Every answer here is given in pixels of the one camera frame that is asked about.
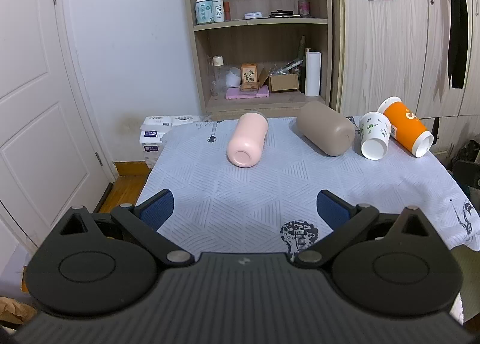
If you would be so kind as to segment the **taupe metal tumbler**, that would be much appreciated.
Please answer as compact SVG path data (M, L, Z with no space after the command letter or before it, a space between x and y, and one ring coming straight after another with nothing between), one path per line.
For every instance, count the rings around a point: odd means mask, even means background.
M321 151L339 156L351 148L356 128L346 117L320 101L310 101L297 116L298 130Z

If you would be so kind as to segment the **orange paper cup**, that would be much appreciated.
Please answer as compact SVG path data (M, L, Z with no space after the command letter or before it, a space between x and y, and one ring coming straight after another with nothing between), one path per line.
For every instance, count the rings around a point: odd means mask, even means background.
M390 121L391 136L411 154L420 158L428 153L434 140L432 133L399 97L385 99L377 111Z

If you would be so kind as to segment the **white floral paper cup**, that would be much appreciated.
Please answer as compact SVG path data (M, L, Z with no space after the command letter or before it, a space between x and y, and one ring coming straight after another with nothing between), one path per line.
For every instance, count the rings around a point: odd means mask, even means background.
M381 160L388 151L391 123L382 113L369 112L360 119L360 150L372 161Z

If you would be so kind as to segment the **white patterned tablecloth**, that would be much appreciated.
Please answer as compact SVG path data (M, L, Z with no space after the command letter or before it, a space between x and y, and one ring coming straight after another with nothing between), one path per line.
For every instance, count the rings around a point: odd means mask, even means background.
M415 205L449 248L479 249L479 215L432 155L412 156L396 142L371 161L353 147L323 154L298 132L293 118L268 122L259 163L239 168L227 157L234 120L177 126L140 195L171 191L174 208L160 234L193 255L212 252L294 253L330 232L317 195L331 191L350 204L386 213Z

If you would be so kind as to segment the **tissue pack stack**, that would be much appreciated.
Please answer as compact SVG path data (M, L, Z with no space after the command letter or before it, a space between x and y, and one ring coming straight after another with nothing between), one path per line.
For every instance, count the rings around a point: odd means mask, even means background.
M140 127L139 143L142 146L146 166L152 170L160 157L169 131L176 126L202 122L203 117L183 116L149 116Z

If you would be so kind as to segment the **white door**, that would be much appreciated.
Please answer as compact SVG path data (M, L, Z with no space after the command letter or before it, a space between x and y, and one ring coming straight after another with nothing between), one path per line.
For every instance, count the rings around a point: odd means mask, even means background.
M109 184L74 98L59 0L1 0L1 217L30 250Z

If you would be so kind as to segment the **pink tumbler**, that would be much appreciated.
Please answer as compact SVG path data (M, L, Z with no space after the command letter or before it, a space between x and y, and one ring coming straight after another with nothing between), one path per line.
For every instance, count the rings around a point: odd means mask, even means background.
M269 130L266 117L257 112L242 115L227 147L229 161L237 167L250 168L258 164Z

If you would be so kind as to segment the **wooden wardrobe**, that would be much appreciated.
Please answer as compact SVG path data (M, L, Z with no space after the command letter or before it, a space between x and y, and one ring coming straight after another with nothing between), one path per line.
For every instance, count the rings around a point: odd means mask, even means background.
M454 154L479 133L479 0L467 0L465 86L448 78L451 0L333 0L334 91L341 114L374 111L398 96Z

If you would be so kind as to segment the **small cardboard box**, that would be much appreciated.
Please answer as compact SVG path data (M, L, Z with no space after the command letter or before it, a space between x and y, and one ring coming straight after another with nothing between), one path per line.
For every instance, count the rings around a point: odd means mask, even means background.
M270 92L291 92L299 90L299 78L296 74L270 75L263 69L259 74L259 83L266 85Z

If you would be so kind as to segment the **clear bottle beige cap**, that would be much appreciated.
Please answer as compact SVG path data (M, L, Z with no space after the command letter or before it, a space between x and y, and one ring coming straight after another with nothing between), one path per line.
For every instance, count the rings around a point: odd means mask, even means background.
M211 58L211 95L219 96L226 92L226 72L224 68L224 59L221 55Z

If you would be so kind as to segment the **pink flat box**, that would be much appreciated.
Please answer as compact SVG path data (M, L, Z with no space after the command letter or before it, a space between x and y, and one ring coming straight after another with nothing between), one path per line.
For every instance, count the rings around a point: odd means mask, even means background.
M267 98L270 96L269 88L262 86L255 91L242 91L240 87L231 87L225 93L226 100L246 100L256 98Z

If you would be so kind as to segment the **white paper towel roll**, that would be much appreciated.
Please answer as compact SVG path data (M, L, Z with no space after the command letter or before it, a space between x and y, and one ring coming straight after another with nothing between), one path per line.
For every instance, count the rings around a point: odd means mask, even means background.
M320 95L321 52L308 51L306 53L305 96Z

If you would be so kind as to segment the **floral wooden box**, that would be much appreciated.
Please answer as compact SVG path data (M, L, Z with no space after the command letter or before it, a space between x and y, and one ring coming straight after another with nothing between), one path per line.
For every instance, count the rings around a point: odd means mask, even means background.
M241 90L243 92L257 91L259 88L258 66L255 63L241 65Z

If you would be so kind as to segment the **wooden shelf unit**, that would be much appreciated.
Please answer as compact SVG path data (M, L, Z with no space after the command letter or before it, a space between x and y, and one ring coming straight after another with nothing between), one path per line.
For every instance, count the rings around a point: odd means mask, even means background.
M231 19L198 25L194 5L185 0L193 67L202 112L214 120L235 119L250 110L267 117L289 117L310 99L300 91L274 92L267 98L226 100L212 96L211 59L221 55L228 67L255 63L269 70L294 60L300 46L321 52L320 95L328 105L332 95L334 18L332 0L309 0L310 16L298 12L298 0L225 0Z

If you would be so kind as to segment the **teal white bottle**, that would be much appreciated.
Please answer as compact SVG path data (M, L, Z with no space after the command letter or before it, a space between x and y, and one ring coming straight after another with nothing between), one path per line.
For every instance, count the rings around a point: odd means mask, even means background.
M195 16L198 25L215 22L213 0L197 0L195 3Z

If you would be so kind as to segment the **pink small bottle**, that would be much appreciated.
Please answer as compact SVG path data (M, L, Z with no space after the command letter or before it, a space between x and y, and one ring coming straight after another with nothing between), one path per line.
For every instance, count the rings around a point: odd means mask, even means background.
M298 0L298 14L303 18L310 16L309 0Z

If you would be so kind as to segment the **white tube bottle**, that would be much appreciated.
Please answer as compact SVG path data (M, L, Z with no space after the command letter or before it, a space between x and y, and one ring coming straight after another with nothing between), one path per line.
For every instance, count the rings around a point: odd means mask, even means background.
M214 22L224 22L224 0L212 0Z

